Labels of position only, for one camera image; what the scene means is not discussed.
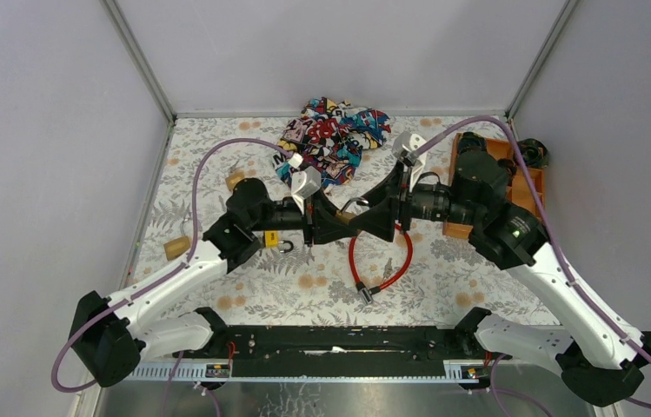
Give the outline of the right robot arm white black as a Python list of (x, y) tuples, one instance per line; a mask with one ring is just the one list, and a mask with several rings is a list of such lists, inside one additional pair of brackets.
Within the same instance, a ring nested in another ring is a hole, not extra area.
[(475, 358), (488, 350), (542, 367), (597, 407), (631, 399), (651, 361), (651, 331), (618, 317), (558, 261), (541, 220), (508, 199), (508, 182), (508, 171), (481, 150), (457, 156), (447, 185), (410, 185), (397, 164), (365, 195), (369, 207), (351, 225), (385, 241), (414, 219), (470, 225), (476, 252), (530, 289), (561, 325), (542, 330), (474, 308), (455, 334), (458, 352)]

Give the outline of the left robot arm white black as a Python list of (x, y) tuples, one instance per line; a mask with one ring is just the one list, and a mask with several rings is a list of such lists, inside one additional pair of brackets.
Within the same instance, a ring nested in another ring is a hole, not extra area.
[(125, 379), (145, 358), (198, 350), (219, 355), (226, 334), (210, 315), (160, 315), (196, 286), (231, 273), (263, 244), (259, 231), (300, 230), (306, 244), (323, 245), (357, 235), (324, 192), (303, 202), (273, 201), (257, 178), (241, 180), (226, 211), (183, 255), (161, 271), (112, 295), (90, 291), (77, 303), (66, 350), (72, 350), (101, 387)]

